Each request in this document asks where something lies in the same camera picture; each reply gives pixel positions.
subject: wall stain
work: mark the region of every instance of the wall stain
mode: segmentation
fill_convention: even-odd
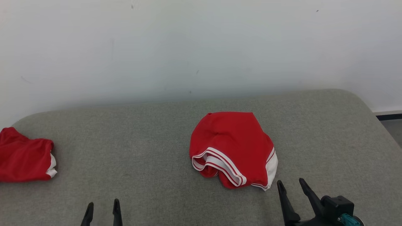
[[[139,0],[131,0],[131,10],[139,10]]]
[[[25,82],[29,83],[29,84],[33,84],[30,81],[26,80],[24,77],[21,76],[21,79],[24,80]]]

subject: red fabric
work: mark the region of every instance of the red fabric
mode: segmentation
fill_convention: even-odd
[[[51,140],[30,140],[13,127],[4,128],[0,132],[0,181],[50,180],[46,171],[51,164],[52,149]]]
[[[275,164],[274,175],[277,166],[273,147],[271,139],[263,132],[253,113],[208,113],[201,119],[191,135],[190,158],[194,168],[200,171],[201,175],[213,177],[218,174],[226,188],[233,189],[252,184],[260,184],[269,188],[266,168],[270,161],[269,158],[275,156],[272,163]],[[206,156],[200,158],[199,156],[206,151]],[[221,159],[220,162],[226,164],[229,171],[235,171],[234,168],[237,168],[239,175],[243,175],[238,178],[240,185],[234,185],[224,173],[224,169],[213,162],[215,160],[219,162],[216,158],[209,158],[212,161],[206,165],[205,158],[211,155]]]

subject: white stripe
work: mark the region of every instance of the white stripe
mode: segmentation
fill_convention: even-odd
[[[269,161],[265,165],[265,169],[267,171],[267,178],[268,178],[267,185],[263,186],[262,184],[257,184],[257,183],[252,183],[251,184],[252,186],[262,188],[264,191],[268,190],[271,187],[272,182],[273,182],[273,180],[275,178],[276,169],[278,167],[278,157],[276,155],[276,152],[274,153],[274,149],[272,149],[272,150],[273,151],[270,153],[270,157],[272,157],[272,158],[269,159],[270,157],[268,157]]]
[[[199,164],[197,161],[193,161],[193,166],[196,166],[196,167],[194,167],[196,170],[198,170],[198,171],[202,171],[202,170],[204,170],[204,168],[206,167],[206,166],[211,166],[211,167],[213,167],[213,168],[215,168],[215,169],[217,169],[217,170],[220,170],[220,171],[222,171],[225,175],[226,175],[226,177],[230,180],[230,182],[232,183],[232,184],[234,184],[235,186],[239,186],[239,182],[240,182],[240,179],[239,178],[237,178],[235,175],[233,175],[232,173],[231,173],[231,171],[230,171],[230,169],[229,169],[229,167],[224,163],[224,162],[222,162],[220,159],[218,159],[218,158],[216,158],[216,157],[214,157],[214,156],[208,156],[207,158],[207,161],[206,161],[206,163],[205,163],[205,165],[201,165],[201,164]],[[210,164],[210,163],[214,163],[214,164],[217,164],[218,166],[220,166],[220,167],[222,167],[222,168],[224,168],[225,170],[222,170],[221,168],[219,168],[219,167],[216,167],[215,165],[213,165],[213,164]]]
[[[56,173],[57,173],[57,171],[54,169],[55,166],[56,166],[56,159],[50,153],[50,166],[46,171],[46,174],[48,174],[50,176],[50,178],[53,178],[54,175],[56,175]]]
[[[267,158],[267,162],[268,162],[269,158],[274,154],[274,152],[275,152],[275,147],[273,147],[271,153],[269,153],[269,156]]]
[[[222,161],[222,163],[224,163],[224,165],[227,167],[228,172],[231,173],[235,178],[238,178],[238,181],[239,181],[239,182],[237,182],[237,183],[235,183],[234,181],[231,180],[231,182],[233,183],[233,185],[235,185],[236,187],[238,187],[238,186],[244,185],[244,184],[247,182],[247,178],[246,178],[245,176],[243,176],[243,174],[240,173],[239,169],[237,169],[237,167],[236,167],[235,164],[232,162],[232,160],[230,160],[230,158],[227,157],[227,156],[226,156],[224,153],[222,153],[221,151],[219,151],[219,150],[217,150],[217,149],[215,149],[215,148],[212,148],[212,147],[208,147],[208,148],[207,148],[204,152],[202,152],[201,154],[194,155],[194,156],[192,157],[193,166],[194,166],[194,168],[195,168],[196,170],[201,171],[201,170],[199,170],[199,169],[197,169],[197,168],[195,167],[195,166],[198,167],[198,165],[200,165],[199,163],[197,163],[197,162],[195,161],[195,158],[203,158],[206,153],[211,154],[211,155],[214,156],[215,158],[220,159],[220,160]]]

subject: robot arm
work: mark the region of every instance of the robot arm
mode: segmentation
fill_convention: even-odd
[[[84,219],[82,220],[81,226],[90,226],[93,215],[94,203],[91,202],[88,204],[88,207],[85,211]],[[113,215],[115,216],[113,226],[123,226],[123,221],[121,219],[120,202],[118,199],[115,199],[115,203],[113,205]]]
[[[316,216],[311,220],[300,221],[300,216],[295,213],[287,198],[285,186],[282,181],[278,181],[285,226],[364,226],[358,217],[353,216],[353,202],[343,196],[331,198],[327,195],[320,200],[303,178],[299,182]]]

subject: gray cushion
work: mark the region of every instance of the gray cushion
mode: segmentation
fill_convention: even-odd
[[[275,144],[274,185],[224,188],[189,158],[191,132],[208,112],[254,112]],[[94,202],[93,225],[283,225],[276,181],[302,219],[314,216],[298,183],[319,197],[343,195],[366,225],[402,222],[402,152],[368,107],[342,90],[244,99],[147,103],[52,111],[14,127],[55,143],[50,181],[0,184],[1,225],[80,225]]]

